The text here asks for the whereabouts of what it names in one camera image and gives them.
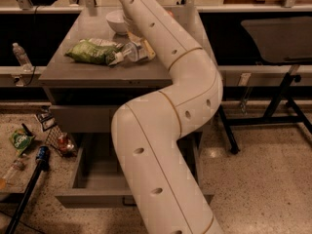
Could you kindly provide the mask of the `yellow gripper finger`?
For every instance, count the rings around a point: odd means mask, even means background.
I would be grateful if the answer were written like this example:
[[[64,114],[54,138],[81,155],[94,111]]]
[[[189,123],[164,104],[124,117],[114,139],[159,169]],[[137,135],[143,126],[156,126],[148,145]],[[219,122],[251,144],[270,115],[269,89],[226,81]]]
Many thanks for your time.
[[[137,47],[141,48],[141,38],[134,35],[131,31],[128,32],[128,37],[131,42],[133,42]]]
[[[156,53],[153,50],[153,48],[151,47],[151,45],[149,44],[149,42],[146,39],[142,39],[141,43],[142,43],[145,51],[147,52],[148,58],[154,59],[156,57]]]

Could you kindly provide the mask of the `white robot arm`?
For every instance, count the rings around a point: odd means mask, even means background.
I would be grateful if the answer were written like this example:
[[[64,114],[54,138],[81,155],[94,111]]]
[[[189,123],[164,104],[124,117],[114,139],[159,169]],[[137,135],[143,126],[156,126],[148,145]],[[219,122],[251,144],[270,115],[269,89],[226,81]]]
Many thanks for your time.
[[[173,83],[114,114],[111,133],[149,234],[223,234],[177,142],[206,124],[222,100],[221,76],[203,47],[156,0],[119,0]]]

